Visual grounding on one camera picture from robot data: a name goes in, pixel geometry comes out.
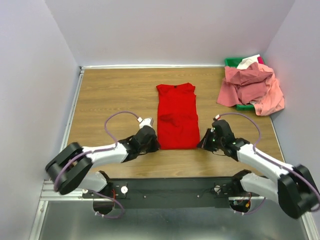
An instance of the green plastic basket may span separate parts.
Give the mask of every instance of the green plastic basket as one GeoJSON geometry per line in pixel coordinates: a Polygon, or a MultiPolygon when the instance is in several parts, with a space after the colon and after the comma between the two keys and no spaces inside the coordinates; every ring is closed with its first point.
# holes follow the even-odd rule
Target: green plastic basket
{"type": "MultiPolygon", "coordinates": [[[[242,62],[242,59],[245,59],[245,57],[229,57],[224,60],[224,63],[226,66],[236,68],[242,62]]],[[[252,111],[255,110],[255,107],[252,104],[237,104],[235,109],[238,111],[252,111]]]]}

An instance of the screw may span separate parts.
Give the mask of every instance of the screw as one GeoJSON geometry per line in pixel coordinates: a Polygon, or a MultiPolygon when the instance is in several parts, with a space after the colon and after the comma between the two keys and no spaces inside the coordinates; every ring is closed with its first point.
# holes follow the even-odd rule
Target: screw
{"type": "Polygon", "coordinates": [[[126,194],[128,192],[128,188],[126,186],[121,187],[121,192],[126,194]]]}
{"type": "Polygon", "coordinates": [[[221,187],[220,187],[219,185],[216,185],[216,186],[214,187],[214,191],[215,191],[217,194],[219,194],[219,193],[221,192],[221,187]]]}

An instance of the red garment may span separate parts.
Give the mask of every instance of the red garment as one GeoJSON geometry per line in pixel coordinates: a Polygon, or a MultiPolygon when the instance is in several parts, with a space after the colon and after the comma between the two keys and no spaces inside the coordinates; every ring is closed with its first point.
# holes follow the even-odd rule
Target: red garment
{"type": "Polygon", "coordinates": [[[258,56],[257,59],[259,64],[265,64],[264,59],[262,57],[258,56]]]}
{"type": "Polygon", "coordinates": [[[159,93],[157,139],[161,149],[195,149],[200,141],[195,86],[156,86],[159,93]]]}

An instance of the metal frame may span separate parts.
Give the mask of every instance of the metal frame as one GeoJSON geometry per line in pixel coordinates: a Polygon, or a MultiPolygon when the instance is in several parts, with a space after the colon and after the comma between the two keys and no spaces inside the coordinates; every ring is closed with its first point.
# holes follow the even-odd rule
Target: metal frame
{"type": "MultiPolygon", "coordinates": [[[[64,130],[64,135],[63,135],[60,151],[63,150],[67,146],[69,133],[70,133],[72,121],[73,121],[73,118],[74,118],[74,115],[75,115],[76,105],[77,105],[78,96],[79,96],[79,92],[80,92],[80,88],[81,88],[82,79],[84,77],[84,73],[85,73],[85,71],[82,69],[82,67],[80,67],[78,83],[76,85],[76,89],[75,89],[75,93],[74,93],[74,97],[73,97],[73,101],[72,101],[72,105],[71,105],[71,110],[70,110],[68,122],[67,122],[65,130],[64,130]]],[[[41,196],[42,196],[43,191],[45,190],[46,186],[48,185],[48,182],[49,181],[44,181],[42,189],[41,189],[41,196]]],[[[69,198],[68,196],[65,197],[65,196],[59,195],[58,193],[56,193],[56,194],[57,194],[57,196],[54,196],[53,199],[61,201],[61,200],[69,198]]],[[[40,237],[40,234],[41,234],[41,229],[42,229],[42,226],[44,224],[44,220],[45,220],[45,216],[46,216],[46,211],[47,211],[47,208],[48,208],[48,201],[52,201],[53,200],[53,199],[50,199],[49,197],[42,198],[41,196],[40,196],[40,199],[39,199],[38,208],[37,208],[36,213],[35,213],[35,218],[34,218],[33,226],[32,226],[32,229],[31,229],[30,236],[29,236],[29,240],[39,240],[39,237],[40,237]]]]}
{"type": "MultiPolygon", "coordinates": [[[[78,100],[78,96],[79,96],[79,92],[80,92],[85,69],[214,68],[214,67],[224,67],[224,65],[205,65],[205,64],[203,64],[203,65],[195,65],[195,64],[189,64],[189,65],[188,64],[139,65],[139,64],[135,64],[135,65],[100,65],[100,66],[82,66],[82,67],[80,67],[80,74],[79,74],[79,78],[78,78],[78,83],[76,86],[76,90],[75,90],[68,122],[67,122],[67,125],[65,128],[65,131],[64,131],[60,151],[66,147],[67,142],[68,142],[69,133],[70,133],[72,121],[74,118],[77,100],[78,100]]],[[[285,162],[283,151],[281,149],[279,139],[278,139],[272,118],[270,118],[270,121],[271,121],[271,125],[273,128],[273,132],[274,132],[276,141],[278,143],[278,147],[281,152],[282,159],[285,162]]],[[[52,183],[50,181],[44,181],[43,186],[42,186],[42,190],[41,190],[41,196],[39,199],[38,208],[36,210],[33,226],[31,229],[30,236],[29,236],[29,240],[39,240],[39,237],[41,234],[41,229],[44,224],[45,215],[46,215],[49,201],[86,201],[85,199],[82,198],[82,191],[80,189],[73,191],[70,194],[62,196],[62,195],[59,195],[58,193],[54,192],[53,188],[51,191],[50,188],[52,188],[52,183]]],[[[233,199],[236,200],[236,199],[238,199],[238,197],[230,198],[230,200],[233,200],[233,199]]],[[[319,233],[318,233],[317,227],[315,225],[314,219],[312,217],[312,214],[310,212],[307,212],[301,217],[301,219],[302,219],[303,225],[305,227],[308,238],[310,240],[320,240],[319,233]]]]}
{"type": "Polygon", "coordinates": [[[181,68],[220,68],[224,64],[116,64],[84,66],[82,69],[181,69],[181,68]]]}
{"type": "MultiPolygon", "coordinates": [[[[276,141],[278,143],[278,147],[280,149],[282,159],[284,162],[286,162],[284,154],[282,152],[282,148],[279,143],[279,139],[278,139],[277,132],[275,129],[274,121],[272,120],[271,117],[270,117],[270,121],[271,121],[271,125],[273,128],[273,132],[274,132],[276,141]]],[[[312,217],[312,214],[310,212],[306,212],[304,215],[301,216],[301,219],[302,219],[306,234],[308,235],[308,238],[310,240],[320,240],[319,233],[318,233],[314,218],[312,217]]]]}

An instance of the pink cloth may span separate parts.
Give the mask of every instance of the pink cloth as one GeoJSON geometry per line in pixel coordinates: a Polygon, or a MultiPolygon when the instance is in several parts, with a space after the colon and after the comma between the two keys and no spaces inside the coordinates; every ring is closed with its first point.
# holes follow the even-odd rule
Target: pink cloth
{"type": "Polygon", "coordinates": [[[257,62],[247,69],[226,66],[217,103],[232,107],[249,102],[254,103],[255,113],[259,116],[270,115],[285,107],[273,69],[257,62]]]}
{"type": "Polygon", "coordinates": [[[258,64],[258,67],[260,71],[272,72],[272,77],[265,81],[266,94],[253,104],[255,114],[268,116],[285,108],[285,98],[274,70],[263,64],[258,64]]]}

